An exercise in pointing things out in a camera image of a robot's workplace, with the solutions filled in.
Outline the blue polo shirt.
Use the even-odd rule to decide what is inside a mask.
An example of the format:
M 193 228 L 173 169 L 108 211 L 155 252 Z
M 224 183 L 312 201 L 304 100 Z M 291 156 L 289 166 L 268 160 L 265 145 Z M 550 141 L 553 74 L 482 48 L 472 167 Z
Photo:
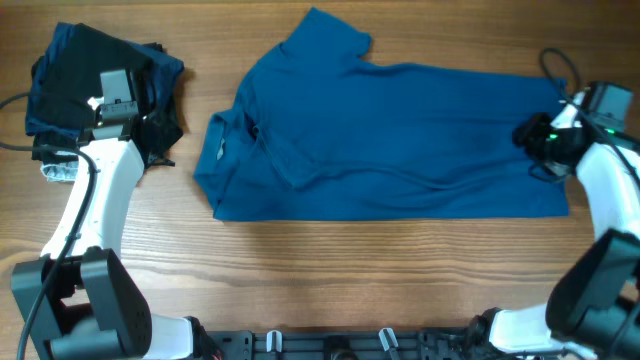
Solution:
M 513 131 L 561 106 L 539 77 L 366 60 L 372 39 L 311 9 L 208 124 L 194 177 L 223 221 L 539 218 L 565 190 Z

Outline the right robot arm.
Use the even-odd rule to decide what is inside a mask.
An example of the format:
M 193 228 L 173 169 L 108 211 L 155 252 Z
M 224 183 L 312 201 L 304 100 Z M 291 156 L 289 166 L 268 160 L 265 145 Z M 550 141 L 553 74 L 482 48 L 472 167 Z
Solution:
M 468 358 L 638 358 L 639 302 L 621 294 L 639 281 L 639 142 L 624 132 L 632 98 L 625 87 L 595 81 L 559 115 L 538 113 L 514 132 L 547 174 L 581 183 L 595 242 L 546 303 L 475 317 L 462 346 Z

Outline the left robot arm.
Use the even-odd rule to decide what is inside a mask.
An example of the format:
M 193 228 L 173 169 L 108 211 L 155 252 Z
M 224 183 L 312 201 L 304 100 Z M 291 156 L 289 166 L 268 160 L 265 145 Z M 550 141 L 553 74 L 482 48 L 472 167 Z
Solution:
M 100 75 L 102 99 L 71 153 L 75 183 L 54 235 L 19 263 L 11 290 L 25 320 L 17 356 L 32 342 L 42 359 L 186 359 L 198 326 L 155 315 L 120 260 L 129 203 L 145 170 L 139 133 L 149 112 L 139 72 Z

